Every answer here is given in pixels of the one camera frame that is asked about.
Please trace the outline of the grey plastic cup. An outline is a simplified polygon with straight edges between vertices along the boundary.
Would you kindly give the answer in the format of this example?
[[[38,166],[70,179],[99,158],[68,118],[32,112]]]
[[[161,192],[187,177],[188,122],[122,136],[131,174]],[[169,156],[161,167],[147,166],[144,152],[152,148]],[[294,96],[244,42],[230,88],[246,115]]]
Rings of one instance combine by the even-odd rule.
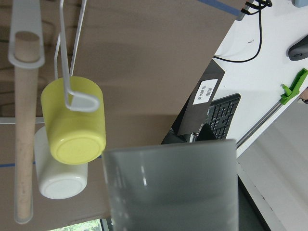
[[[103,153],[115,231],[236,231],[234,140],[114,149]]]

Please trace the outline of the pale cream plastic cup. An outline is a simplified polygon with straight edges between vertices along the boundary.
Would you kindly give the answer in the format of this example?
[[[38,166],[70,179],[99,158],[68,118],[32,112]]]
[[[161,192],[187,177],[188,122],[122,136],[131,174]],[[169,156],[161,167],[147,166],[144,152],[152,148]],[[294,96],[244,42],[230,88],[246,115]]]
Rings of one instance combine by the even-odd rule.
[[[87,186],[88,164],[67,165],[50,153],[45,127],[35,133],[34,158],[40,193],[50,199],[67,199]]]

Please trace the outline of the black computer mouse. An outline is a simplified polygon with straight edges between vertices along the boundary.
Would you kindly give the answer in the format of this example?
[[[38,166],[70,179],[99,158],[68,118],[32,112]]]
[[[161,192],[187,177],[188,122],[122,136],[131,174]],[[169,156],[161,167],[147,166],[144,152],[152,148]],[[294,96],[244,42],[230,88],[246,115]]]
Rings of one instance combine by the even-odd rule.
[[[288,50],[288,56],[291,61],[306,59],[308,57],[308,36],[291,46]]]

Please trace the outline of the black keyboard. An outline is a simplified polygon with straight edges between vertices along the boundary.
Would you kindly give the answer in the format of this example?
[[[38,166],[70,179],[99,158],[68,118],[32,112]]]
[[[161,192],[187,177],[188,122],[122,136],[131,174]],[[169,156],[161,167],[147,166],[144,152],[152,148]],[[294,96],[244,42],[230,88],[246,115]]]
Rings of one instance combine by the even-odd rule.
[[[205,123],[210,126],[217,139],[226,139],[240,99],[240,94],[236,93],[212,101]]]

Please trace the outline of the yellow plastic cup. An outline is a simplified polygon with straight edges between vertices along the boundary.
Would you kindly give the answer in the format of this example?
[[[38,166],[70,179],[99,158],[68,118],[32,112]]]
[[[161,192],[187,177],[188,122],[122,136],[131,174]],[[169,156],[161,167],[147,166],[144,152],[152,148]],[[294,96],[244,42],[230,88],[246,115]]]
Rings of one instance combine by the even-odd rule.
[[[93,81],[72,77],[71,87],[100,100],[95,112],[69,110],[64,102],[64,81],[48,84],[40,100],[51,155],[59,162],[79,165],[100,156],[106,147],[103,92]]]

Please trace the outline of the black box with white label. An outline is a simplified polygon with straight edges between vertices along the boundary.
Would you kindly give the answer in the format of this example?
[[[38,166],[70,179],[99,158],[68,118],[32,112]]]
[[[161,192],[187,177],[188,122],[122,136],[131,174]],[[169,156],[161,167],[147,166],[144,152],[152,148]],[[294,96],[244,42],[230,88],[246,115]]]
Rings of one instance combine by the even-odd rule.
[[[162,144],[188,142],[200,131],[225,71],[211,60],[181,109]]]

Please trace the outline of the green clamp on rod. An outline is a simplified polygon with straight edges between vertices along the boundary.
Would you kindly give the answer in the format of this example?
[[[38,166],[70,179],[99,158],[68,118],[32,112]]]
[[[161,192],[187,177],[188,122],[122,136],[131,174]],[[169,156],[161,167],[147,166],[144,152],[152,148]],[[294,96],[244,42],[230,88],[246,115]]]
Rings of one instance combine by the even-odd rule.
[[[239,149],[265,122],[267,122],[272,115],[274,115],[283,105],[286,105],[292,98],[300,93],[300,88],[308,75],[308,70],[301,69],[294,78],[290,87],[281,84],[284,94],[278,102],[237,142],[237,149]]]

